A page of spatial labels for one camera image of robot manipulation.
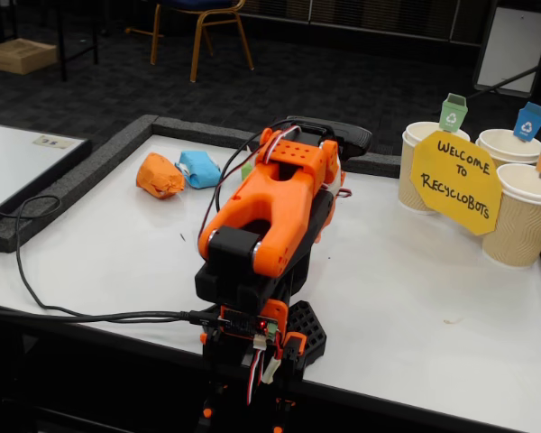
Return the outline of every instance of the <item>blue crumpled paper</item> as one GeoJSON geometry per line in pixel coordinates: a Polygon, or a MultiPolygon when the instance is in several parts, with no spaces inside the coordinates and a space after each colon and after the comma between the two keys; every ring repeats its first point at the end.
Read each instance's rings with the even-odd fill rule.
{"type": "Polygon", "coordinates": [[[184,151],[175,164],[191,187],[215,187],[220,180],[220,168],[202,151],[184,151]]]}

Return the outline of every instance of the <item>wooden chair leg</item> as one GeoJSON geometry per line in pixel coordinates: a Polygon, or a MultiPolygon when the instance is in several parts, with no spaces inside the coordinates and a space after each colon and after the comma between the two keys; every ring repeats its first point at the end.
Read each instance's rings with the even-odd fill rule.
{"type": "Polygon", "coordinates": [[[197,21],[197,31],[195,32],[195,49],[192,51],[192,67],[190,68],[190,82],[195,83],[197,81],[197,69],[198,69],[198,54],[200,54],[200,36],[202,35],[203,26],[206,16],[201,14],[197,21]]]}
{"type": "Polygon", "coordinates": [[[210,37],[208,36],[208,32],[206,31],[206,27],[202,28],[202,35],[205,37],[206,47],[208,48],[208,52],[210,53],[210,57],[213,57],[213,44],[210,43],[210,37]]]}
{"type": "Polygon", "coordinates": [[[156,65],[156,56],[159,50],[159,33],[160,33],[160,4],[157,4],[156,12],[154,13],[154,29],[152,32],[151,65],[156,65]]]}
{"type": "Polygon", "coordinates": [[[234,16],[236,16],[236,25],[238,25],[238,32],[241,34],[241,39],[243,40],[243,49],[244,49],[244,55],[246,56],[246,61],[249,64],[249,68],[253,70],[254,65],[252,65],[251,50],[249,50],[249,43],[246,41],[246,35],[244,34],[243,22],[241,21],[241,17],[238,13],[234,13],[234,16]]]}

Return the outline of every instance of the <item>table surface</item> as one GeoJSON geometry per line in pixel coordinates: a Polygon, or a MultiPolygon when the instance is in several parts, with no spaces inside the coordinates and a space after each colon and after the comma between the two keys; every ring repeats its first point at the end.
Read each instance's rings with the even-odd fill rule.
{"type": "Polygon", "coordinates": [[[0,205],[68,156],[84,140],[0,126],[0,205]],[[66,149],[34,144],[42,135],[70,140],[66,149]]]}
{"type": "MultiPolygon", "coordinates": [[[[183,150],[208,151],[220,165],[233,152],[153,136],[23,247],[42,300],[88,314],[208,306],[194,276],[213,190],[160,201],[134,185],[149,152],[177,161],[183,150]]],[[[226,183],[222,200],[240,176],[226,183]]],[[[337,200],[292,300],[311,303],[328,338],[305,380],[541,432],[541,263],[491,262],[455,223],[401,207],[397,180],[349,173],[345,186],[353,196],[337,200]]],[[[41,312],[13,253],[0,253],[0,306],[41,312]]],[[[201,331],[187,323],[88,326],[201,353],[201,331]]]]}

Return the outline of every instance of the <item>kraft paper cup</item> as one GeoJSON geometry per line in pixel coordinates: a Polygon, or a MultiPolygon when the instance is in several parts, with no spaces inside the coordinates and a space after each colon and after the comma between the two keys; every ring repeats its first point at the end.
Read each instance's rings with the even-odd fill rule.
{"type": "MultiPolygon", "coordinates": [[[[408,210],[424,215],[432,215],[435,211],[425,205],[425,202],[419,196],[417,189],[411,182],[411,167],[413,165],[415,146],[435,131],[440,131],[437,122],[415,122],[407,126],[407,130],[403,133],[403,153],[400,159],[399,175],[399,202],[408,210]]],[[[469,135],[462,130],[457,131],[454,135],[469,140],[469,135]]]]}
{"type": "Polygon", "coordinates": [[[509,129],[483,131],[477,139],[477,145],[489,153],[497,167],[513,162],[535,164],[541,153],[541,142],[535,138],[524,142],[509,129]]]}
{"type": "Polygon", "coordinates": [[[483,251],[509,266],[530,266],[541,254],[541,179],[532,165],[501,165],[503,196],[495,231],[483,237],[483,251]]]}

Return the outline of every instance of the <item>green object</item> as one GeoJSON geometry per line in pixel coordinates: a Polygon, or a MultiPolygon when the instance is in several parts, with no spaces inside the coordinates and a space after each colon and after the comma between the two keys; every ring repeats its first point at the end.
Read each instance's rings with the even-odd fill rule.
{"type": "Polygon", "coordinates": [[[245,180],[246,177],[249,174],[251,174],[251,171],[252,171],[252,165],[249,162],[243,165],[243,167],[241,168],[241,174],[243,175],[243,180],[245,180]]]}
{"type": "Polygon", "coordinates": [[[468,110],[465,97],[450,93],[443,103],[439,127],[449,133],[456,133],[463,124],[468,110]]]}
{"type": "Polygon", "coordinates": [[[267,329],[269,330],[269,332],[267,333],[267,338],[271,341],[274,341],[274,336],[279,329],[279,325],[274,322],[269,322],[269,324],[267,325],[267,329]]]}

